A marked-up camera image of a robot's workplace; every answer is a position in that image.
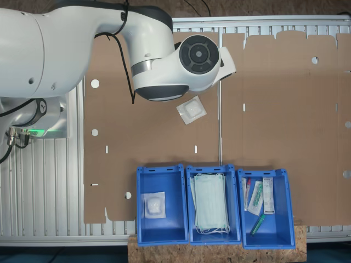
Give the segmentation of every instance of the green syringe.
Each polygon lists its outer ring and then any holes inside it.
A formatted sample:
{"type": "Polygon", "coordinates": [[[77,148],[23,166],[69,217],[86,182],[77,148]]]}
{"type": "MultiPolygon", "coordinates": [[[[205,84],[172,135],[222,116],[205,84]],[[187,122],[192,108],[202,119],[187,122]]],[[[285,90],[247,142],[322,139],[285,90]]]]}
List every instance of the green syringe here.
{"type": "Polygon", "coordinates": [[[251,236],[254,236],[254,234],[256,234],[257,230],[259,229],[259,227],[261,226],[261,224],[263,223],[265,219],[265,214],[262,214],[259,219],[257,220],[256,224],[254,225],[253,229],[250,232],[251,236]]]}
{"type": "Polygon", "coordinates": [[[252,203],[254,207],[256,207],[258,205],[262,190],[263,190],[262,184],[258,185],[257,193],[256,193],[254,200],[253,200],[253,203],[252,203]]]}

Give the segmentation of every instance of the white package on cardboard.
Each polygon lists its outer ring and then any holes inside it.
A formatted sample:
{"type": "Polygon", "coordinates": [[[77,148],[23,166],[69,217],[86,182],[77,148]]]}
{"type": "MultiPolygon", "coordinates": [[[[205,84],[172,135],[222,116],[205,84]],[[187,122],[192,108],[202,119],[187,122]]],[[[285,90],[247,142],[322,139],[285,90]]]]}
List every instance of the white package on cardboard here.
{"type": "Polygon", "coordinates": [[[207,114],[199,96],[195,96],[191,100],[179,105],[177,110],[185,124],[189,124],[207,114]]]}

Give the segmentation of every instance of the sterile gauze pack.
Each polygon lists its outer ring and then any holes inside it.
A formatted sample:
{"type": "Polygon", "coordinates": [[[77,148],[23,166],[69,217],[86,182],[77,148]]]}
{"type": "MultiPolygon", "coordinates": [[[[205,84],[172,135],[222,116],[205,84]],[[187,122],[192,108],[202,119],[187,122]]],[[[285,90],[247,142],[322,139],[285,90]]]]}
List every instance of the sterile gauze pack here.
{"type": "Polygon", "coordinates": [[[145,218],[166,218],[165,192],[145,193],[145,218]]]}
{"type": "Polygon", "coordinates": [[[177,110],[185,124],[189,124],[207,114],[199,99],[199,96],[196,96],[191,100],[179,105],[177,107],[177,110]]]}

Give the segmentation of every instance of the wooden board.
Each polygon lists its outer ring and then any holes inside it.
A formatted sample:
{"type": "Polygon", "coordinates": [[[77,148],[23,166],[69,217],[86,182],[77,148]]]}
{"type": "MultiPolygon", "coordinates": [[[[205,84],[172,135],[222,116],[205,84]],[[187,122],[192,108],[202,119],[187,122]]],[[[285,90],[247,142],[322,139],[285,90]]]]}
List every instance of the wooden board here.
{"type": "Polygon", "coordinates": [[[128,242],[129,263],[304,262],[307,260],[306,226],[295,226],[296,249],[245,250],[242,245],[158,245],[139,247],[136,236],[128,242]]]}

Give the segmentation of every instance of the white box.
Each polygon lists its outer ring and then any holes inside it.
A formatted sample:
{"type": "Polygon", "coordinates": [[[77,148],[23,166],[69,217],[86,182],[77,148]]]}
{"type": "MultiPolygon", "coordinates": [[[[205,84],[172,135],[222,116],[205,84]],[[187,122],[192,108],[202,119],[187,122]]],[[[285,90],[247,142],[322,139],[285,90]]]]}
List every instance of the white box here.
{"type": "Polygon", "coordinates": [[[265,215],[274,214],[273,178],[263,178],[263,210],[265,215]]]}

